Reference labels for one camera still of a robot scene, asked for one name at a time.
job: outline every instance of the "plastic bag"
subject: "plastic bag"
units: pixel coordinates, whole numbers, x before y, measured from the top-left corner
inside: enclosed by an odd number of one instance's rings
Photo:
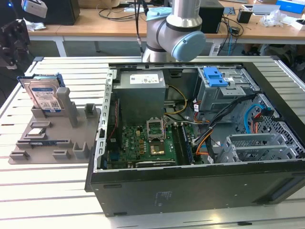
[[[27,25],[27,29],[30,31],[46,29],[46,27],[43,23],[33,23],[33,22],[27,21],[25,19],[24,19],[24,21],[25,21],[25,24]]]
[[[264,15],[261,19],[260,22],[262,23],[263,26],[268,27],[268,26],[275,26],[275,25],[280,25],[283,26],[281,21],[286,17],[287,15],[284,13],[281,13],[280,10],[274,10],[270,13],[270,15]]]

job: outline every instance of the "gray cylindrical robot link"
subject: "gray cylindrical robot link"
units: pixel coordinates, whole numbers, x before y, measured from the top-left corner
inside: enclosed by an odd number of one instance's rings
[[[199,31],[202,23],[199,7],[200,0],[175,0],[173,8],[150,9],[143,61],[164,62],[167,53],[184,62],[198,56],[205,44],[205,35]]]

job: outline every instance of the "power supply label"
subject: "power supply label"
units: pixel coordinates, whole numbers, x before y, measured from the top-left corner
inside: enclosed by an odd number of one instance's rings
[[[45,112],[60,112],[61,106],[58,100],[54,97],[54,90],[50,87],[35,87],[32,88],[33,95],[41,109]]]
[[[158,74],[133,74],[130,76],[130,84],[159,83]]]

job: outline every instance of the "blue box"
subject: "blue box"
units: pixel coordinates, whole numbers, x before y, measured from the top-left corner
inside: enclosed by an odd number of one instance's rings
[[[302,0],[277,0],[277,5],[280,5],[280,10],[302,13],[305,7],[305,1]]]

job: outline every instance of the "desk leg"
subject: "desk leg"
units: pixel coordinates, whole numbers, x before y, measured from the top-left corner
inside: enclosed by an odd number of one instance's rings
[[[210,55],[209,56],[217,56],[221,44],[222,44],[222,40],[220,40],[220,39],[213,40],[213,44],[211,46],[211,50],[210,50]]]
[[[54,41],[56,43],[59,55],[61,57],[67,57],[67,53],[66,53],[65,47],[63,46],[63,37],[56,37],[54,39]]]
[[[94,46],[96,52],[101,52],[99,42],[94,42]]]

